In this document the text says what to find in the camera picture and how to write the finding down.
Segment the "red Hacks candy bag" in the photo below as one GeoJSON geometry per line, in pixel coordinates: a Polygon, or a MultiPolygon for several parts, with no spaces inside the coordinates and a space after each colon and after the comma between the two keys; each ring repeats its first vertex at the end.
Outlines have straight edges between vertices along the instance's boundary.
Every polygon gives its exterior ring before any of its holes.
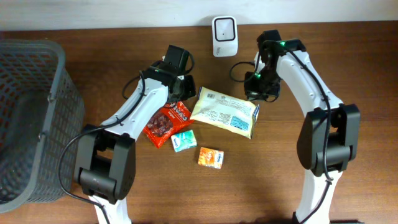
{"type": "Polygon", "coordinates": [[[190,117],[190,110],[181,101],[166,104],[151,117],[144,133],[159,149],[171,135],[193,123],[190,117]]]}

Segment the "cream wet wipes pack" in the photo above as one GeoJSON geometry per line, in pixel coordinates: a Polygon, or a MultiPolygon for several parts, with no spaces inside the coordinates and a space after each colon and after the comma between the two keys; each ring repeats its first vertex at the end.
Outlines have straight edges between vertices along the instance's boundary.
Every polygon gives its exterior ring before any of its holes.
{"type": "Polygon", "coordinates": [[[201,87],[190,119],[252,138],[259,105],[201,87]]]}

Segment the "green tissue pack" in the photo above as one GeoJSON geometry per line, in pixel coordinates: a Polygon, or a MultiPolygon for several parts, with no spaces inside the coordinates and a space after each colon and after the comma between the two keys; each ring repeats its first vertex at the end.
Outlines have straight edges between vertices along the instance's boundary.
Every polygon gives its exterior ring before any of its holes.
{"type": "Polygon", "coordinates": [[[184,151],[197,146],[197,140],[192,130],[174,134],[170,138],[175,152],[184,151]]]}

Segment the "orange tissue pack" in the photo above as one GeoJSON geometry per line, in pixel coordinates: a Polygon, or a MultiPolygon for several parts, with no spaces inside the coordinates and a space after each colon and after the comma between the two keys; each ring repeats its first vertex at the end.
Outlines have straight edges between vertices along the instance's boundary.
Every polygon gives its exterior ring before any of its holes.
{"type": "Polygon", "coordinates": [[[223,151],[201,147],[198,156],[198,165],[221,169],[223,165],[223,159],[223,151]]]}

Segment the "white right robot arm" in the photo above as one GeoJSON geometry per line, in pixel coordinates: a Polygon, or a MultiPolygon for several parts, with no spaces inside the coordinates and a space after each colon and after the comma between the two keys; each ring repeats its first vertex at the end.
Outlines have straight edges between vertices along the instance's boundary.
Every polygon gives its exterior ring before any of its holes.
{"type": "Polygon", "coordinates": [[[330,223],[336,185],[357,154],[360,110],[344,104],[327,87],[301,40],[284,40],[279,31],[266,30],[257,38],[257,47],[255,69],[245,75],[247,99],[271,103],[285,82],[304,115],[297,140],[304,183],[292,223],[330,223]]]}

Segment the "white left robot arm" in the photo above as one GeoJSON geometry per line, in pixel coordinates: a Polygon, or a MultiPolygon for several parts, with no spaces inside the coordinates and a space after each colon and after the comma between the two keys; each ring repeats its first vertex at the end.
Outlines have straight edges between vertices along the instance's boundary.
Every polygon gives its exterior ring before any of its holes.
{"type": "Polygon", "coordinates": [[[187,63],[195,63],[193,55],[170,45],[162,60],[139,71],[136,89],[115,114],[71,139],[78,146],[73,177],[100,223],[131,222],[126,196],[136,174],[136,141],[161,108],[195,96],[187,63]]]}

